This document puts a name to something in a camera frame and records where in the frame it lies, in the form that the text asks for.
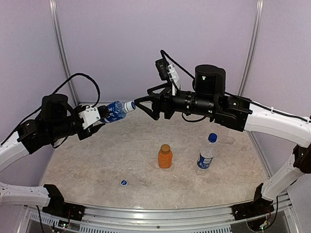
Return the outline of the blue label water bottle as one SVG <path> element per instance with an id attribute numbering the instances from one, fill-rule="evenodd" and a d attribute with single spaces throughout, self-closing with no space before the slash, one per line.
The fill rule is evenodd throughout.
<path id="1" fill-rule="evenodd" d="M 109 116 L 103 120 L 102 123 L 112 123 L 124 119 L 127 113 L 124 111 L 124 103 L 120 101 L 115 101 L 107 105 L 109 108 Z"/>

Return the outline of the white blue bottle cap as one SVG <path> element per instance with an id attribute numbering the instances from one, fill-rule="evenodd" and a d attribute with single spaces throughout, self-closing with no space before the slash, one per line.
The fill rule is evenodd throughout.
<path id="1" fill-rule="evenodd" d="M 124 103 L 123 108 L 126 113 L 129 113 L 136 109 L 136 105 L 133 101 L 128 101 Z"/>
<path id="2" fill-rule="evenodd" d="M 128 181 L 127 180 L 122 180 L 121 181 L 121 186 L 127 186 L 128 185 Z"/>

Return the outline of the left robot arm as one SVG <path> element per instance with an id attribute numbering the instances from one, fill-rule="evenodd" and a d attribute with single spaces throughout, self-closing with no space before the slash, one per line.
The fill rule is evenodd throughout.
<path id="1" fill-rule="evenodd" d="M 80 140 L 96 133 L 102 124 L 95 123 L 106 118 L 106 106 L 73 109 L 68 97 L 51 94 L 42 99 L 39 115 L 18 126 L 7 141 L 0 146 L 0 168 L 4 170 L 17 160 L 31 155 L 43 146 L 55 145 L 62 138 L 77 134 Z M 58 216 L 68 211 L 68 205 L 58 188 L 52 184 L 28 187 L 0 184 L 2 205 L 35 205 L 50 208 Z"/>

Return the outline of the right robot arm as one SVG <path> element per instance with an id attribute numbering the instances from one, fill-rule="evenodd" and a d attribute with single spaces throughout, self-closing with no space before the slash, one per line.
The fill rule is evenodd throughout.
<path id="1" fill-rule="evenodd" d="M 173 74 L 163 65 L 157 70 L 163 84 L 148 89 L 147 96 L 135 105 L 158 120 L 163 113 L 170 119 L 175 112 L 199 115 L 211 122 L 240 132 L 269 134 L 295 143 L 285 165 L 255 192 L 248 205 L 258 216 L 288 186 L 311 171 L 311 120 L 261 105 L 248 98 L 225 91 L 225 70 L 213 65 L 198 65 L 193 77 L 193 91 L 179 90 Z"/>

